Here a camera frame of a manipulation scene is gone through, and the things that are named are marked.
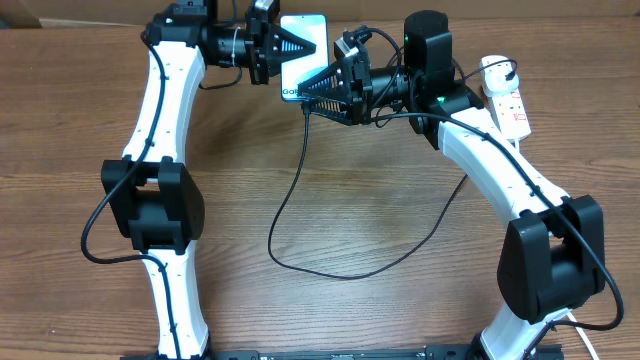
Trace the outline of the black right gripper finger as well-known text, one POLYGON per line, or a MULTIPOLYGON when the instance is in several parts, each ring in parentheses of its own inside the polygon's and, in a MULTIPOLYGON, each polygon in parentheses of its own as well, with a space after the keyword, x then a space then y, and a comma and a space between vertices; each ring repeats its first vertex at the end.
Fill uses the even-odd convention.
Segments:
POLYGON ((298 95, 304 99, 354 100, 354 64, 334 62, 298 85, 298 95))
POLYGON ((334 100, 312 100, 312 114, 332 120, 342 125, 357 125, 353 115, 353 106, 334 100))

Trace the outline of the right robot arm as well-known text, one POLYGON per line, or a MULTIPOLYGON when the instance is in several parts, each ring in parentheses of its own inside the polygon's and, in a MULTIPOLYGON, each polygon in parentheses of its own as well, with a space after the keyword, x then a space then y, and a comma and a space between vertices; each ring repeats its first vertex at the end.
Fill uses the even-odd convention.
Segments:
POLYGON ((341 124, 372 121, 372 111, 404 106, 413 129, 460 166, 506 227, 497 269, 503 306, 477 334, 471 359, 557 359, 541 349, 605 285, 604 224, 590 196, 572 197, 545 179, 506 139, 483 101, 456 78, 444 13, 423 10, 404 23, 404 61, 370 65, 371 30, 345 33, 333 64, 299 87, 311 110, 341 124))

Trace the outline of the Samsung Galaxy smartphone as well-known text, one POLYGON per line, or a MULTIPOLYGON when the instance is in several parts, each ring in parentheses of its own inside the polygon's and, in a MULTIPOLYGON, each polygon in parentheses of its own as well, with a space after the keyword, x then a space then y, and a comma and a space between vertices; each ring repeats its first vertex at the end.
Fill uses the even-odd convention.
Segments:
POLYGON ((322 14, 284 15, 283 30, 305 40, 282 41, 284 54, 294 59, 281 64, 281 98, 285 102, 301 102, 298 85, 318 74, 329 64, 327 18, 322 14))

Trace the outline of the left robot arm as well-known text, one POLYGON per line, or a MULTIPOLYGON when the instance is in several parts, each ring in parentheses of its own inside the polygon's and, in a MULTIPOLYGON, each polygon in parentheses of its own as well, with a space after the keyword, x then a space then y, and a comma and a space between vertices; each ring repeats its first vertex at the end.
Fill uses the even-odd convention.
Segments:
POLYGON ((141 33, 149 71, 134 132, 118 160, 101 169, 105 197, 121 235, 144 264, 159 343, 154 359, 211 359, 214 351, 197 288, 195 250, 205 221, 203 196, 186 167, 195 96, 208 67, 247 70, 254 85, 283 63, 315 53, 312 42, 277 24, 277 1, 254 1, 243 26, 221 22, 214 1, 177 1, 141 33))

